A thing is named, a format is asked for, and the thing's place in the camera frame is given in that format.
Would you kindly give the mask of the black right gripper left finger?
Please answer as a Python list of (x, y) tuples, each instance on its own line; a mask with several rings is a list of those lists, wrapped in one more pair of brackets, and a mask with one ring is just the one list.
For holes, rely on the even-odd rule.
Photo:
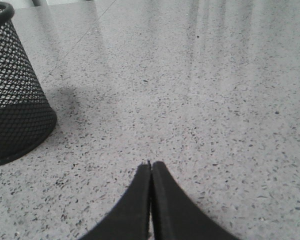
[(138, 166), (135, 176), (111, 211), (82, 240), (146, 240), (149, 236), (151, 165)]

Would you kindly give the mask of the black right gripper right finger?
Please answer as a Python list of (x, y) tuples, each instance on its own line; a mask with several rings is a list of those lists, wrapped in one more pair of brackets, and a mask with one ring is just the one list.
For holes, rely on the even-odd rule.
[(179, 187), (165, 163), (152, 165), (152, 220), (156, 240), (236, 240)]

